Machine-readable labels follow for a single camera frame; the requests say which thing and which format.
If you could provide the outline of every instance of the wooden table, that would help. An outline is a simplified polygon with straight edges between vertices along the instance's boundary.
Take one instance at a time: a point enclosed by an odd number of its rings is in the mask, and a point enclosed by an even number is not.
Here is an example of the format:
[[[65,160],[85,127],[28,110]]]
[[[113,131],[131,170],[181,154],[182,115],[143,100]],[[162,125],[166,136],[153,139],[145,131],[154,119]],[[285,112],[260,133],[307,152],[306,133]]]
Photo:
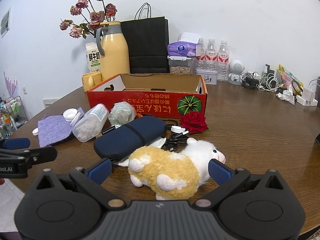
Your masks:
[[[242,166],[255,174],[264,174],[270,168],[279,170],[305,210],[302,232],[319,225],[320,147],[315,137],[320,133],[320,109],[298,103],[293,106],[276,98],[274,93],[248,90],[226,82],[207,88],[205,116],[210,129],[194,138],[213,142],[233,169]],[[39,147],[38,137],[32,135],[37,121],[45,113],[58,115],[68,108],[78,107],[89,110],[82,88],[41,111],[12,137],[28,137],[30,147]],[[27,179],[12,179],[12,182],[26,192],[44,168],[51,168],[57,174],[68,173],[76,166],[89,167],[100,159],[93,150],[93,140],[81,143],[74,138],[55,148],[58,157],[54,162],[33,166]],[[155,199],[150,188],[133,186],[127,168],[123,167],[114,166],[114,172],[102,186],[127,203],[133,199]],[[215,187],[217,185],[210,179],[190,201]]]

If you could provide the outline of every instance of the red cardboard box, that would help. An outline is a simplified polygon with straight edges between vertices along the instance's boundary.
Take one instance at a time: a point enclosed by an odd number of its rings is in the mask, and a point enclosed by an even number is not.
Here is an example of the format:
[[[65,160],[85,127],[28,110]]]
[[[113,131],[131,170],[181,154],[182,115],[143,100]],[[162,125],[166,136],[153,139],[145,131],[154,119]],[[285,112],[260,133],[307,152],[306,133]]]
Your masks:
[[[190,111],[204,114],[207,88],[201,75],[118,74],[87,92],[90,107],[102,103],[111,110],[125,101],[139,114],[180,118]]]

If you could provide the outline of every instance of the blue case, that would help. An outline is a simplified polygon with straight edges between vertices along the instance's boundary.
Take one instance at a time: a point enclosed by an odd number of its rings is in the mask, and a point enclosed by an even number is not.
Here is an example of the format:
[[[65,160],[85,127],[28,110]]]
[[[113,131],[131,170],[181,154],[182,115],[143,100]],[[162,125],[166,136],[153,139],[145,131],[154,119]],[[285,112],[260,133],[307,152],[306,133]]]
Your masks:
[[[117,162],[165,134],[167,124],[152,115],[137,118],[97,138],[93,147],[101,158]]]

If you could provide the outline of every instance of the white floor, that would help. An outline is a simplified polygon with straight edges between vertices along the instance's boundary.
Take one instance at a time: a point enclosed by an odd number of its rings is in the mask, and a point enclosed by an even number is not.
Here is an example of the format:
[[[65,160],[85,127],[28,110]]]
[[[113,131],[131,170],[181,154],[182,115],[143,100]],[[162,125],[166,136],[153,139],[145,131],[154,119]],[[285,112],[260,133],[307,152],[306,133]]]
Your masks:
[[[0,185],[0,232],[17,231],[13,217],[23,196],[24,194],[8,179]]]

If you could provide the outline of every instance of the tissue pack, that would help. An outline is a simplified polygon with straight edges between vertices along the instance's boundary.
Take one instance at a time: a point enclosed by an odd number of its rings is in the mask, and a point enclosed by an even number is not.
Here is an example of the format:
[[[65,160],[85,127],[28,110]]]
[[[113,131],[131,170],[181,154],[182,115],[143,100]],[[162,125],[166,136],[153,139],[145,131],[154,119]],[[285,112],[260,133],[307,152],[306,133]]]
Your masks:
[[[177,41],[168,45],[169,56],[197,57],[201,55],[201,44]]]

